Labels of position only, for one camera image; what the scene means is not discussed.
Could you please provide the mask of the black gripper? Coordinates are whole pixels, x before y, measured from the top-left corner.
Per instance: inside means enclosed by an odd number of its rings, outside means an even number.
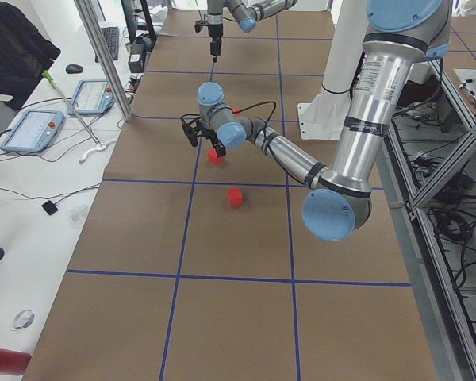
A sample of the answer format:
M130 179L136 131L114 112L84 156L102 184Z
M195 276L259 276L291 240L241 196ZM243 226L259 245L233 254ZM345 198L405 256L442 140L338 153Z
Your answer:
M220 21L217 24L211 24L206 19L201 19L194 23L196 33L200 33L204 28L208 29L208 35L211 38L209 51L212 56L212 61L217 62L217 56L221 54L223 23Z
M226 155L226 147L217 139L216 133L205 126L205 123L198 116L191 115L191 119L187 121L187 115L180 117L182 130L185 133L192 147L198 146L198 140L204 137L210 140L213 147L213 156L222 158Z

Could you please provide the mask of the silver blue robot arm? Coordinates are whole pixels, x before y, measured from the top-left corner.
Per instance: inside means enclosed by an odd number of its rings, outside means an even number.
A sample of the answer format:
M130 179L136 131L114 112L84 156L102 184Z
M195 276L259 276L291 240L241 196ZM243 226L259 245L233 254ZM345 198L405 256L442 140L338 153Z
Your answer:
M239 0L208 1L207 13L194 24L196 33L207 28L211 38L209 51L214 63L221 54L222 39L224 36L224 9L227 9L233 20L244 33L251 32L259 21L272 17L284 10L289 10L297 4L297 0L274 0L257 2L246 6Z
M352 98L338 120L330 164L311 157L267 120L234 112L215 82L198 88L198 115L183 121L182 130L192 145L209 139L219 156L245 142L255 145L309 188L302 220L311 234L343 240L370 216L369 176L411 67L447 53L451 11L449 1L343 4L333 48L346 53Z

